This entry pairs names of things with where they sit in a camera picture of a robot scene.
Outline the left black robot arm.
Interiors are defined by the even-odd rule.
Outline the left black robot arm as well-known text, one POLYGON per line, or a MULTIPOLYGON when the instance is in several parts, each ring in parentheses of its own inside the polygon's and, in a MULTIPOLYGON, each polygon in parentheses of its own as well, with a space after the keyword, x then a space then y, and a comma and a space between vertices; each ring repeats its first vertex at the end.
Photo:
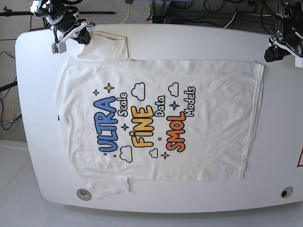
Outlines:
POLYGON ((295 66, 303 67, 303 2, 301 0, 275 0, 274 7, 270 8, 265 0, 263 11, 267 11, 273 19, 273 31, 270 35, 268 49, 265 51, 266 62, 280 61, 285 56, 294 56, 295 66))

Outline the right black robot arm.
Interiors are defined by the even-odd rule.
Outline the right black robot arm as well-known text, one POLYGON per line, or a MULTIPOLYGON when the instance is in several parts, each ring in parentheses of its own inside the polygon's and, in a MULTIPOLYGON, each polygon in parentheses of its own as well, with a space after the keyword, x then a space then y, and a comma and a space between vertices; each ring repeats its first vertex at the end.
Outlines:
POLYGON ((79 15, 76 5, 79 3, 80 0, 34 0, 30 12, 51 25, 55 45, 68 38, 79 44, 89 44, 91 36, 87 27, 94 24, 88 23, 85 19, 76 19, 79 15))

